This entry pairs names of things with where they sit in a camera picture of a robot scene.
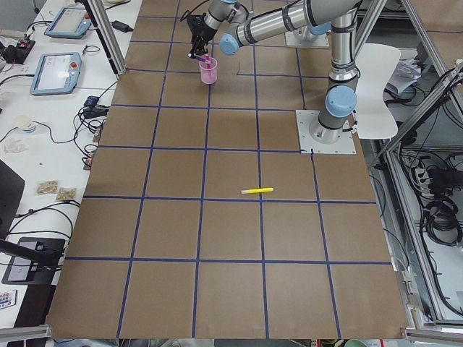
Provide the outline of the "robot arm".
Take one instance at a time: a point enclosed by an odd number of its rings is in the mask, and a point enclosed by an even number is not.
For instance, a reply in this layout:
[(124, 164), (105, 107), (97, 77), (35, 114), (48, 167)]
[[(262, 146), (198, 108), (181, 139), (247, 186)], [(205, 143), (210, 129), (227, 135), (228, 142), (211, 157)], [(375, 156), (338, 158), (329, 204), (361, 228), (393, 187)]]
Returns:
[(360, 5), (360, 1), (295, 1), (255, 16), (238, 1), (212, 1), (205, 13), (185, 12), (182, 18), (192, 33), (192, 59), (207, 54), (208, 44), (224, 22), (229, 26), (219, 46), (229, 56), (243, 46), (285, 33), (290, 33), (297, 45), (311, 48), (320, 47), (330, 35), (326, 41), (331, 48), (331, 70), (325, 104), (310, 124), (316, 140), (330, 142), (339, 138), (357, 105), (355, 36)]

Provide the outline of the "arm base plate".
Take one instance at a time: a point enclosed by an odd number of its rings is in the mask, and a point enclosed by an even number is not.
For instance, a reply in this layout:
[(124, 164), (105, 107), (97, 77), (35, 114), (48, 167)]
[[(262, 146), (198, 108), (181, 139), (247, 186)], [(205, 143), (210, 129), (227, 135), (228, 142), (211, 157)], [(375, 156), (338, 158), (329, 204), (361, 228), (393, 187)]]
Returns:
[(297, 133), (302, 154), (355, 155), (356, 148), (349, 121), (341, 129), (330, 130), (319, 124), (318, 110), (296, 110)]
[(287, 47), (292, 48), (314, 48), (314, 49), (328, 49), (328, 35), (313, 35), (308, 33), (308, 36), (297, 35), (297, 32), (285, 33), (285, 41)]

